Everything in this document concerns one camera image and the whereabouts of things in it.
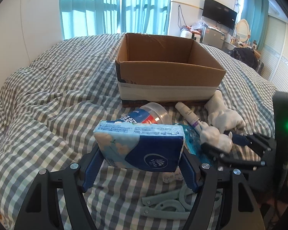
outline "cardboard box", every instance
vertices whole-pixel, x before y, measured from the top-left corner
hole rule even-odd
[[[124,107],[203,105],[226,73],[196,41],[167,35],[125,34],[115,66]]]

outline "vinda logo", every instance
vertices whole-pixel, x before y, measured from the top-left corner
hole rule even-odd
[[[144,161],[153,169],[162,169],[168,164],[167,159],[159,154],[147,154],[144,156]]]

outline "plaid blanket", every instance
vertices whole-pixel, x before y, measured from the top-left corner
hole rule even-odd
[[[41,54],[29,67],[7,78],[0,91],[0,213],[13,229],[23,199],[37,172],[56,171],[77,162],[94,145],[93,130],[100,120],[127,114],[122,108],[114,59],[123,34],[105,34],[62,41]],[[272,95],[275,87],[244,63],[222,51],[203,46],[227,73],[219,86],[226,105],[240,113],[246,133],[272,136]],[[173,107],[173,123],[186,123]],[[202,120],[207,112],[193,107]],[[258,160],[245,147],[232,155]],[[141,197],[182,186],[165,184],[159,173],[108,167],[103,164],[93,189],[85,194],[99,229],[181,229],[184,220],[140,216]],[[71,229],[63,191],[58,191],[65,229]],[[218,204],[209,227],[217,221]]]

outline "metal bolt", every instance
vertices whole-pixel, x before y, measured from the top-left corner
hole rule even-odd
[[[238,169],[234,169],[234,174],[236,174],[236,175],[240,175],[240,174],[241,174],[241,171],[238,170]]]
[[[210,165],[207,164],[207,163],[203,163],[203,164],[202,164],[202,168],[205,169],[205,170],[207,170],[207,169],[210,168]]]
[[[45,174],[46,173],[46,169],[41,169],[38,173],[40,174],[40,175],[43,175],[43,174]]]
[[[77,163],[72,163],[71,165],[70,165],[70,168],[72,169],[72,170],[75,170],[75,169],[77,169],[79,167],[79,164],[77,164]]]

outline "white tube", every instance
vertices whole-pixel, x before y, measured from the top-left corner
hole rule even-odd
[[[187,120],[187,122],[196,130],[196,132],[200,134],[201,132],[200,118],[194,112],[192,112],[188,106],[186,106],[182,102],[178,102],[175,105],[175,108]]]

